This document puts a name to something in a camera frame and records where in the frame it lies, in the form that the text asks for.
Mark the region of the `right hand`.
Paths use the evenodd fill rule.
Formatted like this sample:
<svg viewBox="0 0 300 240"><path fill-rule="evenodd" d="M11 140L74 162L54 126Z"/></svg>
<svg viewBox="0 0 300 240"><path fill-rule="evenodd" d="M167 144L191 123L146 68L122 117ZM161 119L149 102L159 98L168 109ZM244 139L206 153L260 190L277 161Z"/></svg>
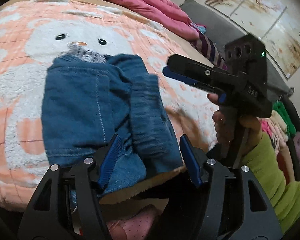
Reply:
<svg viewBox="0 0 300 240"><path fill-rule="evenodd" d="M212 119L215 122L215 131L217 140L223 145L229 145L235 137L235 121L230 118L230 109L220 106L218 102L217 94L207 94L207 98L210 102L219 106L219 110L216 111ZM269 136L264 134L261 129L260 121L255 116L242 116L239 118L239 123L248 130L247 142L243 145L242 155L245 156L258 148L258 145L262 143L260 152L268 152L271 146Z"/></svg>

